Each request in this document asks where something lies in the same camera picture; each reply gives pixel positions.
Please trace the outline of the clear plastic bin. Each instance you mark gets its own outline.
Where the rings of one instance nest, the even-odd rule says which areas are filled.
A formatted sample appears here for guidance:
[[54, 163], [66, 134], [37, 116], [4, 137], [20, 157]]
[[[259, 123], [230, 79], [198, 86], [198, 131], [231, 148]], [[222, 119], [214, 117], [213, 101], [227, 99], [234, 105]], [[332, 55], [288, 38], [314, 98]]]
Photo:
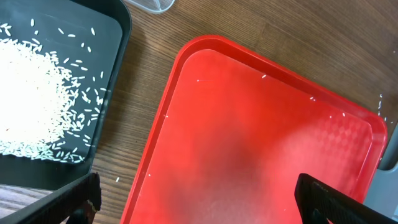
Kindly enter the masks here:
[[169, 10], [175, 0], [126, 0], [126, 2], [151, 14], [161, 14]]

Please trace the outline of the white rice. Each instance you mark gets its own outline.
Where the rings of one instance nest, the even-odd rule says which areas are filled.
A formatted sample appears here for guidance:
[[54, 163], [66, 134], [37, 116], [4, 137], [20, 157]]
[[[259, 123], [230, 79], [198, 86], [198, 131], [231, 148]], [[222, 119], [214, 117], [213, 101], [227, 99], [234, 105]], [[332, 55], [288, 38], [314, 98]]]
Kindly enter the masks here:
[[27, 37], [1, 22], [1, 155], [79, 164], [94, 143], [109, 74], [76, 34], [58, 32], [80, 57], [45, 43], [34, 21], [22, 30]]

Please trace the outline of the black plastic tray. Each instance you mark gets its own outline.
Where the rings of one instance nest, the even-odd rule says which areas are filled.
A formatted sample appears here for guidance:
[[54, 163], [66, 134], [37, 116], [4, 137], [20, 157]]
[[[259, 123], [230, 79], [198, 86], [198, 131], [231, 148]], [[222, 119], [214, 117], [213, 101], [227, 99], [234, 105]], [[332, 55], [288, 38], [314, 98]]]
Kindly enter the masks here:
[[1, 0], [1, 183], [89, 173], [131, 32], [120, 0]]

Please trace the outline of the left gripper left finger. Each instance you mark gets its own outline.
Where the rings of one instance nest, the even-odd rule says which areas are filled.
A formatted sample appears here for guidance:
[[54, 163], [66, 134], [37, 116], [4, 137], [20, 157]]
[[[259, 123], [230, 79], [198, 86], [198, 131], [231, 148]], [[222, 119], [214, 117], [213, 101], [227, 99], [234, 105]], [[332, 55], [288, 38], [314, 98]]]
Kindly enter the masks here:
[[1, 223], [93, 223], [101, 203], [100, 176], [90, 173], [1, 218]]

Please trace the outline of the red serving tray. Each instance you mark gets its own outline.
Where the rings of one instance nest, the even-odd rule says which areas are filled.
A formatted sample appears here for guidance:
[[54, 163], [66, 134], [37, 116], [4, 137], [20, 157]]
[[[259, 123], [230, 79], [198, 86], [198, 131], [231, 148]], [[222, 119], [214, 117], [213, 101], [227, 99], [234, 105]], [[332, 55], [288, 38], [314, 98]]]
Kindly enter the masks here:
[[362, 202], [387, 144], [377, 114], [218, 35], [178, 53], [123, 223], [300, 223], [307, 173]]

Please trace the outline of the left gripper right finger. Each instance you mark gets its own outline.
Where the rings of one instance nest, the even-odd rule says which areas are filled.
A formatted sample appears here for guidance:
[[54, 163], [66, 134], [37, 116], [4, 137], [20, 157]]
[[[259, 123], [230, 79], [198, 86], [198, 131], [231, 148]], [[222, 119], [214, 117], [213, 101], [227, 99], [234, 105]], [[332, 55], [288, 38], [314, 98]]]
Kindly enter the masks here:
[[298, 176], [294, 196], [303, 224], [397, 224], [305, 173]]

